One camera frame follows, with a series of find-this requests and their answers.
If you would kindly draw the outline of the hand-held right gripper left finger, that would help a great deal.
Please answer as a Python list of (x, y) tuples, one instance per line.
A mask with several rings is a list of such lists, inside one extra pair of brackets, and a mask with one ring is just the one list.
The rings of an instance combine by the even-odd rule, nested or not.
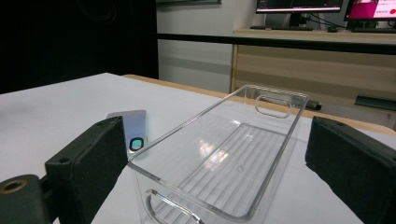
[(91, 224), (127, 164), (121, 117), (93, 124), (45, 162), (62, 224)]

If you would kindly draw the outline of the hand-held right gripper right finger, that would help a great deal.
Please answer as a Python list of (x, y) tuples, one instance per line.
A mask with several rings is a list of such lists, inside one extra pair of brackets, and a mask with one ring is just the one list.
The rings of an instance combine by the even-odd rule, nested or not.
[(306, 166), (364, 224), (396, 224), (396, 150), (337, 120), (314, 117)]

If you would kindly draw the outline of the clear plastic cup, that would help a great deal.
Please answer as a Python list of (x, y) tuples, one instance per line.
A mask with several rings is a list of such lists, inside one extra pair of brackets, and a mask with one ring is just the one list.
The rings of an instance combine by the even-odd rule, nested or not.
[(114, 112), (106, 117), (122, 117), (127, 157), (131, 157), (146, 145), (148, 141), (146, 110)]

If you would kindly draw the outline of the clear plastic container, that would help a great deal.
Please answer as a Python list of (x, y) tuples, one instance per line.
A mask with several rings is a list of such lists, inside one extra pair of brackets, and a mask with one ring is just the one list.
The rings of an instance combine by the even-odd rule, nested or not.
[(246, 85), (130, 159), (142, 224), (264, 224), (305, 94)]

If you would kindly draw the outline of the light wooden desk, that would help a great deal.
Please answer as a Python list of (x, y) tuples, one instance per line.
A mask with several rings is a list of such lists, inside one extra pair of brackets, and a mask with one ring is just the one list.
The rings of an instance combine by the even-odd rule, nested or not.
[[(239, 37), (396, 44), (396, 34), (239, 29)], [(396, 55), (235, 45), (232, 87), (256, 84), (307, 94), (324, 105), (381, 114), (396, 111), (356, 105), (358, 95), (396, 99)]]

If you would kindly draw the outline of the black curtain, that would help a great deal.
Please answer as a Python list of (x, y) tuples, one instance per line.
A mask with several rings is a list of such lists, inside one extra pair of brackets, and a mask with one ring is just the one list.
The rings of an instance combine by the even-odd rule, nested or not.
[(159, 76), (155, 0), (0, 0), (0, 94), (100, 73)]

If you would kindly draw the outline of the black keyboard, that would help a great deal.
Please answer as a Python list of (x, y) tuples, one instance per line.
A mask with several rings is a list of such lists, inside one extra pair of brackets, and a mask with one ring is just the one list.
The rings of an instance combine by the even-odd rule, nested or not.
[(252, 30), (278, 30), (278, 31), (314, 31), (311, 27), (289, 27), (289, 26), (263, 26), (263, 25), (252, 25), (249, 27)]

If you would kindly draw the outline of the computer monitor with pink screen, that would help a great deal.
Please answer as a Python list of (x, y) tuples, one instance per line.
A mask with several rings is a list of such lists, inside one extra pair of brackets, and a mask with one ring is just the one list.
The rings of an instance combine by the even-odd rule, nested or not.
[(345, 21), (396, 21), (396, 0), (349, 0)]

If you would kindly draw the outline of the computer monitor with dark screen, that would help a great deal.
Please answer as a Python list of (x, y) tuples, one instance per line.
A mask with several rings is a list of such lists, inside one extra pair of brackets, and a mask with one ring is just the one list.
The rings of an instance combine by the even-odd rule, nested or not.
[(256, 13), (339, 12), (344, 0), (257, 0)]

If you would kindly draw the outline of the black horizontal frame bar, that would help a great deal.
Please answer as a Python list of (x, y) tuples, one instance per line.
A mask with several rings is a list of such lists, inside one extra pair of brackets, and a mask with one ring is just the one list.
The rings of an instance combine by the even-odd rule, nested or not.
[(311, 49), (380, 55), (396, 55), (396, 44), (348, 43), (332, 41), (289, 40), (275, 38), (239, 37), (221, 35), (156, 34), (157, 39), (202, 43), (258, 46), (284, 49)]

